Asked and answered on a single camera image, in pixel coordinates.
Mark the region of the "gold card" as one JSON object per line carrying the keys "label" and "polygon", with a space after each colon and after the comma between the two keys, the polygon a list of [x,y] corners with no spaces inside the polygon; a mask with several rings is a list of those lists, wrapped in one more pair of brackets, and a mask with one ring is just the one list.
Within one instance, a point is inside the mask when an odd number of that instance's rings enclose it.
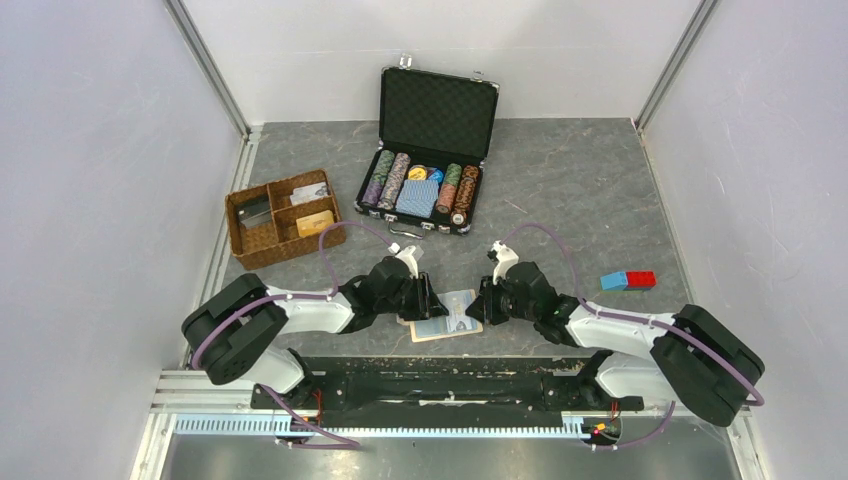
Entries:
{"label": "gold card", "polygon": [[296,229],[300,238],[320,234],[328,226],[335,222],[332,210],[323,210],[317,213],[305,215],[296,219]]}

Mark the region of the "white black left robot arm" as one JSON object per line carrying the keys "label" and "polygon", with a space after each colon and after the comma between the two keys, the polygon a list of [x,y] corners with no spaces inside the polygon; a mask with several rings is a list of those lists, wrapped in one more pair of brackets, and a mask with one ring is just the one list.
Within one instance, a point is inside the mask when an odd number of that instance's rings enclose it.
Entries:
{"label": "white black left robot arm", "polygon": [[192,350],[192,369],[204,371],[212,384],[250,380],[297,408],[312,399],[314,381],[294,350],[273,349],[277,338],[355,333],[384,314],[416,322],[447,313],[416,260],[395,255],[336,292],[284,290],[243,274],[192,312],[181,332]]}

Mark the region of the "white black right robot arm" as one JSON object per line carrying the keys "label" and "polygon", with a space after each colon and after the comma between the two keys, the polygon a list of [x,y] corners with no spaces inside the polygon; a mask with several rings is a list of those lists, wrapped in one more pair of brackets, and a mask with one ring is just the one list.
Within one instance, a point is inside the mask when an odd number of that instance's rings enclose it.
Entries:
{"label": "white black right robot arm", "polygon": [[727,427],[755,402],[751,389],[765,372],[762,359],[698,305],[658,315],[604,308],[557,292],[533,262],[484,277],[466,313],[491,325],[527,320],[553,344],[601,350],[577,382],[591,408],[614,398],[663,399]]}

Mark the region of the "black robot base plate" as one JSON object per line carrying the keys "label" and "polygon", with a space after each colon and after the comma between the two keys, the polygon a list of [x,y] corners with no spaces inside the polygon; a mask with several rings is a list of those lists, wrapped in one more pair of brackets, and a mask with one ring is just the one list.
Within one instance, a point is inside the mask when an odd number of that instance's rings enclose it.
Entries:
{"label": "black robot base plate", "polygon": [[615,399],[591,357],[308,357],[306,376],[281,398],[322,427],[553,427],[563,412],[639,412]]}

